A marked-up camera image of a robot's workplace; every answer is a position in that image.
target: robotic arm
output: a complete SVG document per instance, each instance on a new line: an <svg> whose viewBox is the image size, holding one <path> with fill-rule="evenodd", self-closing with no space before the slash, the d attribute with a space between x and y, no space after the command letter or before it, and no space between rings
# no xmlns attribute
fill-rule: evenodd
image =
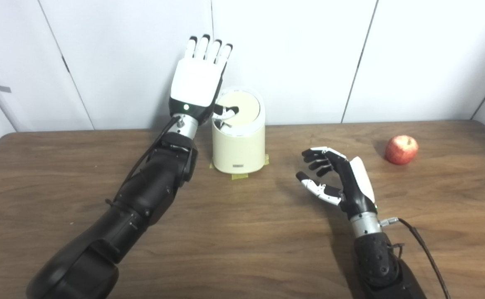
<svg viewBox="0 0 485 299"><path fill-rule="evenodd" d="M305 162L312 162L309 169L320 169L316 173L317 176L323 176L333 170L340 176L343 189L312 180L303 172L296 174L311 193L319 199L339 206L347 214L356 237L356 274L366 298L426 299L414 274L401 259L402 244L392 244L382 230L384 226L396 223L400 219L377 219L372 184L362 160L355 157L349 161L346 156L329 147L313 147L304 151L302 155ZM398 256L394 253L396 247L400 248Z"/></svg>
<svg viewBox="0 0 485 299"><path fill-rule="evenodd" d="M157 223L197 159L193 139L211 115L226 119L237 107L216 105L232 46L209 36L191 37L178 62L170 92L172 119L124 180L110 208L84 233L58 251L28 284L28 299L105 299L118 279L116 264L146 229Z"/></svg>

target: lid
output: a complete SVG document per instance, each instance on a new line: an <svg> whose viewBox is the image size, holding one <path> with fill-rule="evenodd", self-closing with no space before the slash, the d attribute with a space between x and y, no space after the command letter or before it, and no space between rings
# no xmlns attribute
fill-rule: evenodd
<svg viewBox="0 0 485 299"><path fill-rule="evenodd" d="M225 107L237 106L239 108L239 113L224 120L224 123L232 127L249 125L257 119L261 111L261 105L257 98L246 91L229 91L222 95L217 104Z"/></svg>

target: red apple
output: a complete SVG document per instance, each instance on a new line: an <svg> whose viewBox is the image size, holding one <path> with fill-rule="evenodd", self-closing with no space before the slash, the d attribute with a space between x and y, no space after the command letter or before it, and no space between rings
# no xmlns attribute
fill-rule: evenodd
<svg viewBox="0 0 485 299"><path fill-rule="evenodd" d="M385 158L394 164L407 164L418 152L418 143L407 135L394 136L388 141Z"/></svg>

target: cable connector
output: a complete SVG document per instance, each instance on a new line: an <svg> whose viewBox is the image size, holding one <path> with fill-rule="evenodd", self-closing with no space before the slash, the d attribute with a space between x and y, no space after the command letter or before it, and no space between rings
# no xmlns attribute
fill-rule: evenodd
<svg viewBox="0 0 485 299"><path fill-rule="evenodd" d="M399 218L397 217L390 217L390 218L386 218L386 219L383 219L381 221L379 221L379 225L381 227L385 227L385 226L389 226L389 225L392 225L394 223L398 223L399 222Z"/></svg>

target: cream trash can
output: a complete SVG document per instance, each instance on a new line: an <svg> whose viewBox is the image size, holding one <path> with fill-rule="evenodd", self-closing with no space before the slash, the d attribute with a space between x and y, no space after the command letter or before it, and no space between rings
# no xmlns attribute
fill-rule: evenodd
<svg viewBox="0 0 485 299"><path fill-rule="evenodd" d="M234 117L212 124L214 167L227 174L249 174L265 164L265 106L261 95L244 87L224 89L218 105L237 106Z"/></svg>

